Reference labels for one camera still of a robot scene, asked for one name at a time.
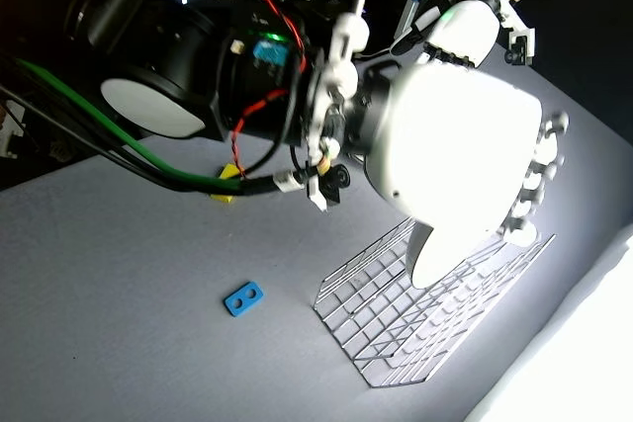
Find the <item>gray table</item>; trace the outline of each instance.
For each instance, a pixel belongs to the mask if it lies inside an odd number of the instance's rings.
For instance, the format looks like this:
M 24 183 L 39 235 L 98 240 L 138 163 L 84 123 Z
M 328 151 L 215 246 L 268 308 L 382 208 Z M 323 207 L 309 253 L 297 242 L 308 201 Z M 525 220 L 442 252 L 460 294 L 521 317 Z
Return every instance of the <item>gray table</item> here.
M 559 238 L 433 380 L 369 389 L 311 309 L 326 274 L 403 218 L 361 172 L 319 213 L 302 193 L 175 194 L 95 158 L 0 195 L 0 420 L 462 420 L 633 210 L 633 148 L 500 62 L 487 69 L 572 117 L 536 219 Z M 147 144 L 198 172 L 230 157 Z M 264 145 L 241 144 L 246 162 Z M 249 280 L 266 296 L 233 318 L 222 300 Z

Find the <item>wire basket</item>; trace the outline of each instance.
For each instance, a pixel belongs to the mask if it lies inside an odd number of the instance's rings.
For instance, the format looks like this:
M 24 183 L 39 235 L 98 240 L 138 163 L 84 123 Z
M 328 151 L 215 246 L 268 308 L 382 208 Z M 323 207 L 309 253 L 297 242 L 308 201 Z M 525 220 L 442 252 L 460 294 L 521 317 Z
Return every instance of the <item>wire basket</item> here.
M 405 268 L 414 224 L 403 221 L 335 270 L 316 296 L 316 313 L 371 387 L 431 378 L 555 238 L 522 252 L 491 238 L 416 289 Z

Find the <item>robotic arm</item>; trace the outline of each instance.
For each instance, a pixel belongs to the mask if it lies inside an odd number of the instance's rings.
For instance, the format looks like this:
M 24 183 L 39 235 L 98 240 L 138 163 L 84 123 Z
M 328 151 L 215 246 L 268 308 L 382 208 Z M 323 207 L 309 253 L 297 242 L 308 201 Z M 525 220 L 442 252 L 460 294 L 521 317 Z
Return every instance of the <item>robotic arm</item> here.
M 525 217 L 560 162 L 566 115 L 543 120 L 536 98 L 475 69 L 494 45 L 502 2 L 451 7 L 417 63 L 394 80 L 374 68 L 359 79 L 352 62 L 369 37 L 364 0 L 336 22 L 327 59 L 306 46 L 296 19 L 233 0 L 0 0 L 0 50 L 4 77 L 61 93 L 78 121 L 123 140 L 175 189 L 307 189 L 325 210 L 332 189 L 337 195 L 349 180 L 332 162 L 341 151 L 365 155 L 376 192 L 423 223 L 407 259 L 413 284 L 427 287 L 492 233 L 522 245 L 535 239 Z M 273 145 L 241 179 L 191 176 L 130 141 L 129 123 L 175 138 L 231 139 L 235 157 L 238 133 Z M 282 143 L 305 144 L 307 163 L 249 178 Z

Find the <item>yellow block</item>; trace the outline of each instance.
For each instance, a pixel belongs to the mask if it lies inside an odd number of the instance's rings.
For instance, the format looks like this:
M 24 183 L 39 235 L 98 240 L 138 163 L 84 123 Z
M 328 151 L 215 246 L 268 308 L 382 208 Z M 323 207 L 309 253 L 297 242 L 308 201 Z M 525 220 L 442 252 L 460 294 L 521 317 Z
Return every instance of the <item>yellow block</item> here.
M 225 165 L 224 170 L 220 174 L 220 178 L 232 178 L 236 175 L 239 175 L 239 169 L 232 163 L 228 163 L 227 165 Z M 234 196 L 232 195 L 210 195 L 210 197 L 223 203 L 230 203 L 234 198 Z

